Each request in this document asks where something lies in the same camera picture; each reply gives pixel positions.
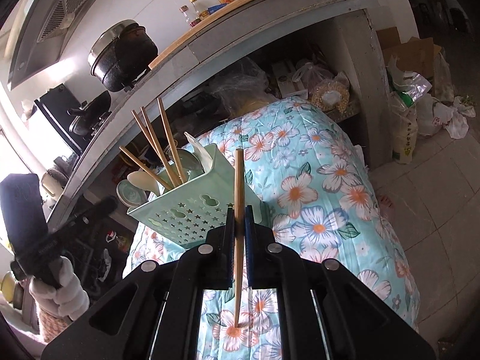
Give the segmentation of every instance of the gloved hand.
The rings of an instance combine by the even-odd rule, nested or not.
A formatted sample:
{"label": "gloved hand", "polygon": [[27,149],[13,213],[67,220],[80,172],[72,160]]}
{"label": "gloved hand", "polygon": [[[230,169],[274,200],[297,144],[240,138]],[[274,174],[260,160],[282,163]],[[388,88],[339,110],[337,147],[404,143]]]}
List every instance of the gloved hand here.
{"label": "gloved hand", "polygon": [[70,260],[63,256],[61,259],[62,266],[58,277],[58,282],[62,286],[60,289],[55,289],[37,278],[30,282],[28,289],[41,309],[54,317],[69,316],[75,321],[87,311],[89,299],[74,273]]}

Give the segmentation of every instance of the white plastic utensil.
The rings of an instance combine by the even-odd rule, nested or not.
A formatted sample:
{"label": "white plastic utensil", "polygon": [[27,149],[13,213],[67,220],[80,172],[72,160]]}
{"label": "white plastic utensil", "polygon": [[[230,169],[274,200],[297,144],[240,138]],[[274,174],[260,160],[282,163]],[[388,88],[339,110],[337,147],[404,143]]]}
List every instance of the white plastic utensil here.
{"label": "white plastic utensil", "polygon": [[127,180],[141,190],[152,191],[155,195],[160,196],[160,189],[158,188],[157,182],[146,172],[141,170],[132,172],[127,176]]}

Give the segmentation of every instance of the wooden countertop edge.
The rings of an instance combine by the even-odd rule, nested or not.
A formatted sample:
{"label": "wooden countertop edge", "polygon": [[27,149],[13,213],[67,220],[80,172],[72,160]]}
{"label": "wooden countertop edge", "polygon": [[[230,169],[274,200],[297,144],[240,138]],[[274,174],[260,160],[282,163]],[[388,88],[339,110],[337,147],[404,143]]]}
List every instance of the wooden countertop edge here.
{"label": "wooden countertop edge", "polygon": [[193,38],[197,33],[203,30],[208,25],[212,24],[214,21],[220,19],[221,17],[229,14],[231,11],[249,3],[253,0],[235,0],[233,3],[229,3],[226,7],[219,9],[217,12],[213,13],[205,20],[198,23],[195,27],[191,30],[184,33],[181,37],[179,37],[176,41],[174,41],[170,46],[168,46],[165,50],[163,50],[157,58],[155,58],[148,67],[153,70],[158,64],[160,64],[165,58],[167,58],[172,52],[174,52],[180,45],[188,41],[189,39]]}

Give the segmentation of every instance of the range hood vent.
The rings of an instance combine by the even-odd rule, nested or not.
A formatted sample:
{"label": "range hood vent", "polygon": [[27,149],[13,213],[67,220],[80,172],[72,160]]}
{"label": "range hood vent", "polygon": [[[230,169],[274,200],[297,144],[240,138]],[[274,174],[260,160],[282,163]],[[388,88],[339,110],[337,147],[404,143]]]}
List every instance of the range hood vent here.
{"label": "range hood vent", "polygon": [[37,43],[65,35],[75,19],[75,14],[80,11],[85,2],[87,0],[59,0],[49,13]]}

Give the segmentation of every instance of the floral tablecloth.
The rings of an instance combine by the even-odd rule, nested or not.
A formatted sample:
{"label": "floral tablecloth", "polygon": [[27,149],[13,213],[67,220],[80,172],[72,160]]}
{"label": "floral tablecloth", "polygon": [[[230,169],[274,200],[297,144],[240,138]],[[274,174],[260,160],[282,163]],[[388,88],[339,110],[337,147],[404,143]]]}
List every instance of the floral tablecloth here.
{"label": "floral tablecloth", "polygon": [[[216,143],[232,165],[234,150],[244,149],[246,180],[268,204],[277,242],[312,261],[338,259],[416,327],[419,292],[402,246],[380,216],[362,160],[324,113],[293,97],[232,120],[199,140]],[[167,263],[183,252],[140,223],[124,276],[145,260]],[[238,327],[233,325],[232,291],[205,291],[198,359],[282,358],[276,292],[248,288],[245,267],[243,276]]]}

